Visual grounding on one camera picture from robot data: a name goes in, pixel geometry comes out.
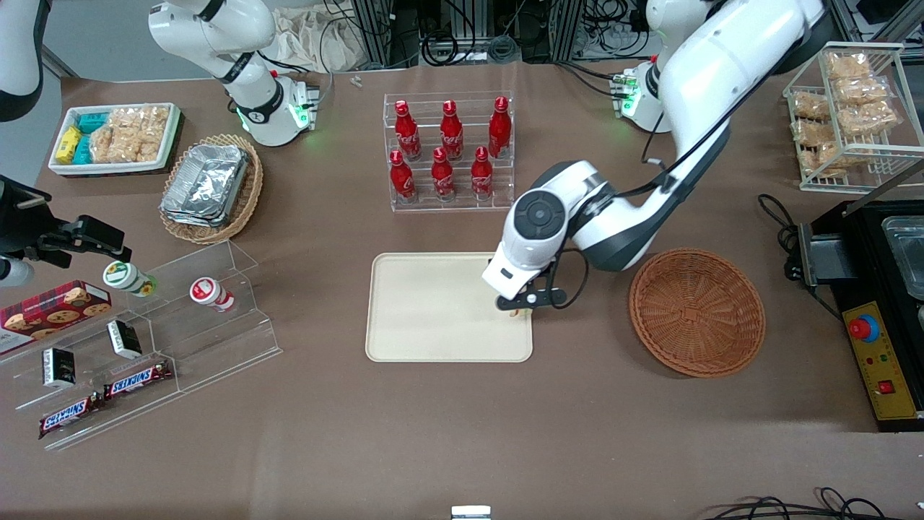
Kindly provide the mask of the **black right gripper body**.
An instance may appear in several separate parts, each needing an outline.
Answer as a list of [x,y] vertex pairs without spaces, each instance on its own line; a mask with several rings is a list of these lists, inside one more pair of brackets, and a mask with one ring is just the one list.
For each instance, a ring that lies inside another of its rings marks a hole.
[[73,253],[85,253],[82,243],[70,236],[70,223],[53,216],[49,194],[30,191],[19,182],[2,177],[1,254],[9,260],[31,260],[68,269]]

